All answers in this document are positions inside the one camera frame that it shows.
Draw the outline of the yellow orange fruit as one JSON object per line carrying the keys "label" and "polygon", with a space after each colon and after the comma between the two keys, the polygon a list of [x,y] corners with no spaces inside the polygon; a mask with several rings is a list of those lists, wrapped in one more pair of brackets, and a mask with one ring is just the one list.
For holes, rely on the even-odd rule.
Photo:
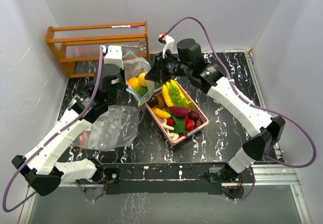
{"label": "yellow orange fruit", "polygon": [[139,84],[142,86],[142,87],[147,87],[147,82],[145,80],[145,75],[146,73],[143,72],[141,73],[139,76],[138,76],[138,79],[139,79]]}

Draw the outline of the blue zipper clear bag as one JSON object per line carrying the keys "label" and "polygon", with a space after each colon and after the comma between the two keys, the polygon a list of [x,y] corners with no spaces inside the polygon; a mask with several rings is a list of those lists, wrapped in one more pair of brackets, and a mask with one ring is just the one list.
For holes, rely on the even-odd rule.
{"label": "blue zipper clear bag", "polygon": [[152,97],[155,90],[155,83],[146,80],[148,92],[143,97],[141,97],[134,89],[129,86],[128,80],[133,77],[138,78],[138,76],[143,72],[147,73],[151,69],[151,66],[146,59],[136,56],[132,51],[127,52],[122,57],[122,59],[124,63],[125,80],[127,85],[126,91],[137,100],[139,106],[142,106]]}

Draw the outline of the green mango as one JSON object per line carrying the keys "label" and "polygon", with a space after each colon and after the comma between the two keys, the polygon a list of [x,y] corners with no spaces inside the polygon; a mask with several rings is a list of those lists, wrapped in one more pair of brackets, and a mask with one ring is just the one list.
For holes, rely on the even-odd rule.
{"label": "green mango", "polygon": [[144,87],[140,84],[138,84],[135,88],[135,91],[141,96],[143,97],[147,92],[148,92],[148,88]]}

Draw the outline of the red apple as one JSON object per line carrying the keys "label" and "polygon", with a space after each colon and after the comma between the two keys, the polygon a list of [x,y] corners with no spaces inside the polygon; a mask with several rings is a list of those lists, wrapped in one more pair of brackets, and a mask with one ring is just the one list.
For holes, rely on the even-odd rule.
{"label": "red apple", "polygon": [[132,89],[137,90],[137,88],[140,86],[139,78],[133,77],[133,78],[129,79],[128,84]]}

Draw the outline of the purple sweet potato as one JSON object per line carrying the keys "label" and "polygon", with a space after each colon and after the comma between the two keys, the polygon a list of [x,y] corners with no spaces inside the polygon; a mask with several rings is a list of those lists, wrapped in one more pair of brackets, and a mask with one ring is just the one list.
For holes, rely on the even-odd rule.
{"label": "purple sweet potato", "polygon": [[185,107],[170,106],[169,110],[177,118],[184,118],[189,114],[189,110]]}

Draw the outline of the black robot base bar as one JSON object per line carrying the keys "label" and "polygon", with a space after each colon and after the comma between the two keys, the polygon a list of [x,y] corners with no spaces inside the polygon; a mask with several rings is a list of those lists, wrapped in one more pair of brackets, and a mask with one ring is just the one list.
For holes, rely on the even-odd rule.
{"label": "black robot base bar", "polygon": [[221,195],[225,186],[240,187],[254,182],[249,169],[240,174],[224,163],[105,163],[93,181],[105,194],[208,193]]}

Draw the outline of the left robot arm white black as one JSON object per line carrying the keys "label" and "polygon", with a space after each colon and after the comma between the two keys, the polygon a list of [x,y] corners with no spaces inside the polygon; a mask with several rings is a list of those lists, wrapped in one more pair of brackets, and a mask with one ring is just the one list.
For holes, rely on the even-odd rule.
{"label": "left robot arm white black", "polygon": [[71,143],[108,107],[117,101],[117,91],[126,89],[124,70],[104,64],[95,73],[99,80],[87,83],[70,101],[59,122],[30,152],[17,155],[12,164],[40,196],[52,193],[60,184],[87,179],[99,183],[104,178],[103,165],[94,158],[59,162]]}

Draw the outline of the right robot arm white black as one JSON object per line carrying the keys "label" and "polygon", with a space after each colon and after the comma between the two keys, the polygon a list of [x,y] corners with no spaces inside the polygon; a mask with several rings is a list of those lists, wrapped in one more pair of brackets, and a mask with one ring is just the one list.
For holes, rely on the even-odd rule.
{"label": "right robot arm white black", "polygon": [[194,39],[175,43],[172,37],[165,36],[158,41],[164,46],[163,50],[155,56],[154,64],[145,78],[165,83],[172,76],[187,77],[193,86],[226,108],[250,136],[231,160],[211,175],[223,181],[238,181],[245,169],[262,160],[264,154],[278,142],[285,120],[253,107],[241,91],[233,90],[223,69],[216,63],[205,62],[200,45]]}

